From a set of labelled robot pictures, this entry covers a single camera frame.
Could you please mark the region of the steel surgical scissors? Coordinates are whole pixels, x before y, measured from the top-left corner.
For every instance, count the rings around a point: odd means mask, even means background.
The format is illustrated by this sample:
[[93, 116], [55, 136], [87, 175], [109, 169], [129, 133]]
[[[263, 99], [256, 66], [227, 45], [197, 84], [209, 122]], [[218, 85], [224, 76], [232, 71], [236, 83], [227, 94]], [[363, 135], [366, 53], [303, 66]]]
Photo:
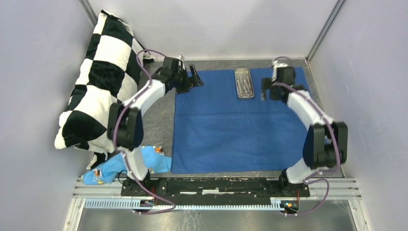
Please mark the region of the steel surgical scissors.
[[244, 84], [245, 84], [245, 96], [244, 98], [252, 98], [255, 96], [252, 79], [248, 73], [243, 74]]

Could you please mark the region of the metal instrument tray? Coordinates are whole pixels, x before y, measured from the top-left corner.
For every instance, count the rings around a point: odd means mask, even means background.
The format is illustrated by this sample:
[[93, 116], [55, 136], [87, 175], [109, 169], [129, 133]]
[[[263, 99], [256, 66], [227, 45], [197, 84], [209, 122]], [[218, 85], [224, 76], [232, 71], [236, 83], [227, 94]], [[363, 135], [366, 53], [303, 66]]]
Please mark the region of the metal instrument tray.
[[255, 90], [249, 68], [234, 69], [234, 80], [238, 100], [252, 100]]

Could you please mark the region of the blue surgical drape cloth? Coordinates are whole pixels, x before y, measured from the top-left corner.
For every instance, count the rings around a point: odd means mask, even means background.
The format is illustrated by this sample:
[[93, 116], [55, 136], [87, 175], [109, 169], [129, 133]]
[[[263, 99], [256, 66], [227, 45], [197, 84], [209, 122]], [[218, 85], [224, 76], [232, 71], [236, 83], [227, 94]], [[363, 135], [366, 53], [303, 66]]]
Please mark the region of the blue surgical drape cloth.
[[302, 157], [304, 124], [284, 103], [261, 99], [272, 70], [250, 74], [249, 100], [238, 98], [233, 70], [199, 71], [204, 86], [176, 96], [172, 173], [282, 170]]

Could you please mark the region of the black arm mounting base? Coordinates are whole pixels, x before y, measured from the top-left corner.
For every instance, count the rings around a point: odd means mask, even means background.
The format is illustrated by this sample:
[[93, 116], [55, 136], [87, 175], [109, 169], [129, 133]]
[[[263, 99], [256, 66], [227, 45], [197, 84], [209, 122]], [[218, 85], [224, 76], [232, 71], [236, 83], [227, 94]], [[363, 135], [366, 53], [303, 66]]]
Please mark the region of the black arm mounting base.
[[270, 205], [271, 198], [309, 197], [308, 186], [269, 178], [151, 178], [145, 185], [165, 199], [156, 205]]

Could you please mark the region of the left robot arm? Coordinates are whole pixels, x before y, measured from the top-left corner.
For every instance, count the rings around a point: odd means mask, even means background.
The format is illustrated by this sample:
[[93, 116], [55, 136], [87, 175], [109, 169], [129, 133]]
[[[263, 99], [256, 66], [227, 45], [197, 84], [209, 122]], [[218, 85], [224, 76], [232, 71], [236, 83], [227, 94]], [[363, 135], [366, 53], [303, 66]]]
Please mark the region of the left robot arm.
[[107, 136], [122, 154], [127, 175], [134, 180], [132, 189], [139, 196], [151, 191], [151, 183], [146, 180], [149, 170], [140, 147], [144, 139], [144, 114], [171, 90], [183, 94], [203, 85], [195, 65], [186, 67], [180, 58], [166, 57], [141, 90], [128, 100], [110, 106]]

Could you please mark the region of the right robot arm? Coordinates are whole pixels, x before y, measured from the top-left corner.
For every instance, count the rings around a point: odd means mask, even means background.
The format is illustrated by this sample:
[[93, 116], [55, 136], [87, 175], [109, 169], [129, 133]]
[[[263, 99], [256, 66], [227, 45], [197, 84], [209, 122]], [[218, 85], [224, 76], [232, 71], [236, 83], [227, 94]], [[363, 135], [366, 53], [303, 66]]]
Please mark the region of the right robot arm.
[[270, 98], [295, 112], [307, 130], [301, 159], [282, 171], [278, 183], [279, 193], [291, 196], [297, 184], [326, 171], [335, 172], [346, 161], [348, 127], [328, 116], [304, 85], [296, 84], [294, 67], [273, 64], [272, 69], [272, 77], [262, 79], [261, 99], [266, 99], [269, 90]]

